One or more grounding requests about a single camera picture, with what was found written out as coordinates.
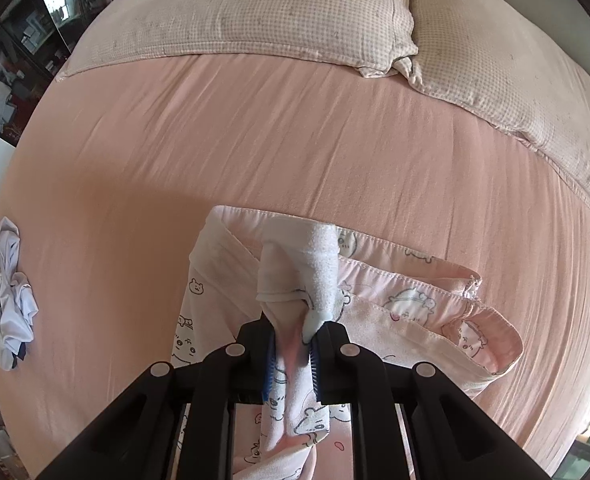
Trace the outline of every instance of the white pillowcase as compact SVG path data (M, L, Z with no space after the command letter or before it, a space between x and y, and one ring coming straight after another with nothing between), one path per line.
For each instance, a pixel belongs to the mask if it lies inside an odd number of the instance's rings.
M408 0L115 0L58 77L152 57L251 53L383 76L417 52Z
M590 206L590 76L503 0L411 0L412 88L518 134Z

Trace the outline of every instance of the bed mattress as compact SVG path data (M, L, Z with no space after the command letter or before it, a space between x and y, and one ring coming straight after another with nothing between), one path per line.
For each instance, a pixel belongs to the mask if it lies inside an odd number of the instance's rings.
M0 192L40 313L0 370L37 474L169 360L188 256L216 204L331 222L484 278L524 355L476 401L549 473L590 402L590 210L545 160L401 76L249 54L140 60L54 82Z

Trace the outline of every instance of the white cloth pile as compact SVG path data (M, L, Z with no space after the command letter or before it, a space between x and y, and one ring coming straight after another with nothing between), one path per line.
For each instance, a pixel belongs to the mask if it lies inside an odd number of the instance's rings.
M8 218L0 222L0 367L11 370L22 344L33 340L32 318L38 308L28 278L17 272L19 230Z

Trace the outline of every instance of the wrinkled fabric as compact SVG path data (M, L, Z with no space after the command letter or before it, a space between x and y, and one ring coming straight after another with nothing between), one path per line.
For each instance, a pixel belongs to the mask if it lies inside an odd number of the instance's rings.
M309 341L327 320L386 362L434 363L471 397L522 355L514 327L477 300L476 272L333 224L216 206L190 261L175 367L262 312L275 329L268 400L235 413L235 480L351 477L350 407L322 406L313 390Z
M17 271L19 230L0 221L0 367L11 370L22 343L33 340L32 318L38 308L26 275Z

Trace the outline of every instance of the pink fabric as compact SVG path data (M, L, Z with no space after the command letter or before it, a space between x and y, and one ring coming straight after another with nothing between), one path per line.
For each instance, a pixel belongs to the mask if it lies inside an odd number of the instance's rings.
M469 396L522 354L514 327L475 299L476 272L357 231L216 206L190 261L173 366L234 343L262 312L275 329L268 400L235 413L234 480L353 477L350 407L317 402L304 344L324 321L387 363L435 364Z
M524 355L476 400L552 472L590 398L590 211L546 161L401 77L253 55L53 83L0 193L40 307L0 406L35 475L169 359L217 203L331 222L480 272Z

